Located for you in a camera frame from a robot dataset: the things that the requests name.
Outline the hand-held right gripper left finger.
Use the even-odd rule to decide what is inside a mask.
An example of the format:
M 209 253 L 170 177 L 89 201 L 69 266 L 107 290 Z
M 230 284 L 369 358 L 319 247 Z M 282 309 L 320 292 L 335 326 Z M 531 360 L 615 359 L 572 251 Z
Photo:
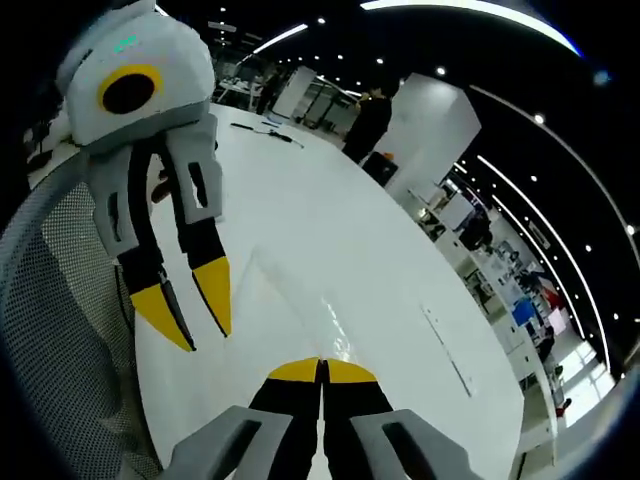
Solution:
M 318 357 L 273 370 L 247 407 L 231 406 L 173 449 L 171 479 L 270 479 L 307 474 L 319 416 Z

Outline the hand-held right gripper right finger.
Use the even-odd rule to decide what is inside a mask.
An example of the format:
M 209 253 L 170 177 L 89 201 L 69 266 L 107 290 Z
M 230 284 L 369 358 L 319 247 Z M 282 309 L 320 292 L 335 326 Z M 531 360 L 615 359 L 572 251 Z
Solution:
M 395 410 L 365 368 L 328 359 L 324 452 L 334 479 L 476 479 L 465 448 L 410 409 Z

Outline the person's left hand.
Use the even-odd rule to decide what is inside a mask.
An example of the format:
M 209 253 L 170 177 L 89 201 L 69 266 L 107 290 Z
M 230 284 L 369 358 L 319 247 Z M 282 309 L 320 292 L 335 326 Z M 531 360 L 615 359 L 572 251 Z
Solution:
M 171 192 L 166 169 L 156 154 L 151 156 L 147 175 L 147 197 L 151 205 L 166 198 Z

